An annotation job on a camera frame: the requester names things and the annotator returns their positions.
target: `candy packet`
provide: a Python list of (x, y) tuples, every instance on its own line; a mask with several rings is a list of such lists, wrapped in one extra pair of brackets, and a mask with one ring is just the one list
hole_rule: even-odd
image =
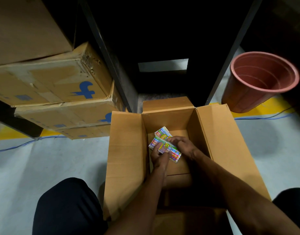
[(153, 149), (155, 145), (157, 145), (159, 142), (162, 143), (162, 145), (159, 148), (160, 153), (171, 153), (171, 160), (174, 162), (178, 162), (180, 156), (182, 155), (181, 152), (178, 151), (177, 147), (172, 145), (170, 142), (165, 141), (164, 139), (168, 139), (172, 137), (170, 132), (167, 130), (167, 128), (164, 126), (163, 128), (159, 129), (155, 133), (155, 137), (152, 140), (152, 142), (149, 144), (149, 148)]

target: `yellow floor marking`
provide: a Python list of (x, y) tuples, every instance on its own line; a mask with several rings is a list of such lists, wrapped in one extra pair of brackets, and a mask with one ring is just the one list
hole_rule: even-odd
[[(247, 113), (238, 114), (232, 112), (234, 118), (236, 117), (249, 117), (249, 116), (260, 116), (260, 115), (270, 115), (270, 114), (277, 114), (287, 108), (290, 105), (286, 102), (281, 95), (275, 96), (270, 98), (269, 100), (265, 101), (264, 103), (260, 104), (253, 110), (250, 110)], [(286, 111), (287, 113), (294, 112), (294, 109), (290, 109)], [(41, 136), (52, 136), (58, 135), (58, 132), (49, 131), (44, 129), (41, 133)], [(17, 132), (14, 129), (11, 129), (3, 124), (0, 124), (0, 140), (4, 139), (13, 139), (13, 138), (29, 138), (26, 135)]]

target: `person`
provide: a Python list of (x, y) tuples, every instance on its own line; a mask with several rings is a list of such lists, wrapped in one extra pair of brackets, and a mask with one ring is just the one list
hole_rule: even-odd
[[(189, 139), (175, 136), (168, 141), (201, 169), (220, 195), (242, 234), (300, 235), (300, 188), (282, 192), (272, 203), (213, 162)], [(150, 176), (109, 229), (103, 221), (102, 210), (93, 191), (83, 180), (68, 178), (39, 199), (33, 235), (151, 234), (170, 161), (168, 153), (160, 155), (157, 150), (159, 147), (160, 144), (151, 153), (153, 170)]]

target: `concrete floor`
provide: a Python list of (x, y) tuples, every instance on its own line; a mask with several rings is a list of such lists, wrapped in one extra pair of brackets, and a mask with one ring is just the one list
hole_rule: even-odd
[[(226, 72), (212, 102), (220, 102)], [(239, 129), (273, 198), (300, 187), (300, 117), (279, 120), (237, 120)], [(49, 138), (0, 153), (0, 235), (31, 234), (39, 197), (68, 177), (78, 177), (101, 201), (109, 137)], [(1, 140), (0, 149), (29, 141)], [(238, 228), (231, 221), (234, 233)]]

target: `red bucket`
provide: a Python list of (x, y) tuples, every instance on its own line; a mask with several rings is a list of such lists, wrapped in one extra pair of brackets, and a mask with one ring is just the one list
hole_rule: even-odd
[(291, 90), (300, 80), (292, 63), (265, 52), (238, 55), (230, 64), (230, 72), (222, 104), (236, 113), (248, 112), (272, 96)]

